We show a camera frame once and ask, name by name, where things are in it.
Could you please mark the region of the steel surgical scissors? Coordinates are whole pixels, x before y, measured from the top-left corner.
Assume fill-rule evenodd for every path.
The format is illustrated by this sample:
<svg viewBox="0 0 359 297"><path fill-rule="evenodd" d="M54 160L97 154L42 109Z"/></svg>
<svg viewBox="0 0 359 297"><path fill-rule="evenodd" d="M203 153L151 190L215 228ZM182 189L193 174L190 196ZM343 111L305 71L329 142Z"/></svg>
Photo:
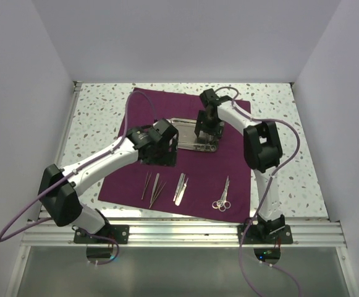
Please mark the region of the steel surgical scissors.
<svg viewBox="0 0 359 297"><path fill-rule="evenodd" d="M221 198L214 201L211 205L213 209L218 209L221 212L225 212L227 209L231 208L231 203L227 200L228 187L229 183L226 182Z"/></svg>

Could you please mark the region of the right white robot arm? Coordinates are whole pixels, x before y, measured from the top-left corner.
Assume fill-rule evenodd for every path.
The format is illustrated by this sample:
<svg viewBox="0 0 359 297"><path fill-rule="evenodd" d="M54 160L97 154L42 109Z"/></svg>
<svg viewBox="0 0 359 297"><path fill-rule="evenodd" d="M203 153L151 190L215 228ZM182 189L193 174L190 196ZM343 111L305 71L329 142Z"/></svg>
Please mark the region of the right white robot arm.
<svg viewBox="0 0 359 297"><path fill-rule="evenodd" d="M260 241L270 243L285 227L285 218L279 206L277 179L273 171L280 165L282 146L276 124L252 119L250 114L233 102L229 96L219 97L212 89L200 95L204 107L198 112L195 134L204 132L220 139L223 124L231 125L243 136L245 162L256 177L260 209L257 214L256 234Z"/></svg>

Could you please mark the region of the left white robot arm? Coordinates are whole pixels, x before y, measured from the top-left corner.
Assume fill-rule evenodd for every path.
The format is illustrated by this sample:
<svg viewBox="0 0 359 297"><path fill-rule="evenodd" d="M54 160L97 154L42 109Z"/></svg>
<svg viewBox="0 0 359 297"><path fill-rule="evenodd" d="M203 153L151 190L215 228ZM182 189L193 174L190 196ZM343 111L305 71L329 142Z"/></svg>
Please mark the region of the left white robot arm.
<svg viewBox="0 0 359 297"><path fill-rule="evenodd" d="M178 138L179 131L166 119L131 128L78 163L63 168L48 166L40 184L40 201L57 226L76 226L96 243L103 243L110 235L108 220L99 210L81 203L79 197L99 180L136 162L175 166Z"/></svg>

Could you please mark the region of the steel surgical forceps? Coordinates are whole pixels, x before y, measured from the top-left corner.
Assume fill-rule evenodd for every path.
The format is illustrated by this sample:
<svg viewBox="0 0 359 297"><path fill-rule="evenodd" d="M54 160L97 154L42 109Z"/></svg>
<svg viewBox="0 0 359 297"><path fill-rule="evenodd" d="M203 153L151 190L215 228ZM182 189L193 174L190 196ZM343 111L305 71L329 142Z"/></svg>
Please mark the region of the steel surgical forceps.
<svg viewBox="0 0 359 297"><path fill-rule="evenodd" d="M150 183L151 175L152 175L152 173L150 171L148 171L146 174L146 179L145 179L145 183L144 183L144 187L143 187L143 192L141 195L141 200L143 200L145 197L146 191L148 189L148 185Z"/></svg>

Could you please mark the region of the purple surgical cloth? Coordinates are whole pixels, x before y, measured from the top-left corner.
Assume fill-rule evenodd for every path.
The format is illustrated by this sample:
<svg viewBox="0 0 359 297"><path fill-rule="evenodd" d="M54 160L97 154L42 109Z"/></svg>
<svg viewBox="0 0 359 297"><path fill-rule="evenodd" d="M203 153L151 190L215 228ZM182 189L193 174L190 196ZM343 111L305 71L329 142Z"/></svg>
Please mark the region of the purple surgical cloth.
<svg viewBox="0 0 359 297"><path fill-rule="evenodd" d="M152 173L145 197L141 200L147 172ZM156 174L166 185L149 209ZM173 201L180 174L188 183L179 206ZM225 212L212 208L221 198L229 177L227 200L231 208ZM140 162L125 166L106 177L98 199L111 204L200 217L224 222L242 223L250 215L251 170L243 157L243 137L225 124L216 152L180 149L174 167L149 166Z"/></svg>

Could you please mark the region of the steel scalpel handle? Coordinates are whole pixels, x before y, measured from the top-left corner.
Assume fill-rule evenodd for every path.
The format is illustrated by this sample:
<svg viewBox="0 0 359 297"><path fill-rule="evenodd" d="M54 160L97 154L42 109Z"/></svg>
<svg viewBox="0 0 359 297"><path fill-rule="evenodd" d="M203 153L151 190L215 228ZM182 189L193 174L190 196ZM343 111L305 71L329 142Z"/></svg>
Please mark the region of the steel scalpel handle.
<svg viewBox="0 0 359 297"><path fill-rule="evenodd" d="M175 189L175 194L174 194L174 198L173 198L173 201L174 201L174 202L176 201L176 198L177 198L177 196L178 196L178 194L179 194L179 191L180 191L180 189L181 189L181 187L182 187L182 184L183 184L183 181L184 181L184 177L185 177L185 174L184 174L184 173L181 173L181 174L180 174L180 177L179 177L179 181L178 181L178 183L177 183L177 187L176 187L176 189Z"/></svg>
<svg viewBox="0 0 359 297"><path fill-rule="evenodd" d="M185 192L185 190L186 190L187 183L188 183L188 178L186 178L186 180L185 180L185 182L184 182L184 185L183 185L183 187L182 187L182 189L181 189L181 192L180 192L180 195L179 195L179 200L178 200L179 204L181 203L182 198L183 198L183 196L184 196L184 192Z"/></svg>
<svg viewBox="0 0 359 297"><path fill-rule="evenodd" d="M187 183L188 183L188 178L183 182L183 185L182 187L180 188L180 191L179 191L179 194L175 200L175 205L176 206L179 206L181 201L182 201L182 198L184 196L184 192L186 190L186 187L187 187Z"/></svg>

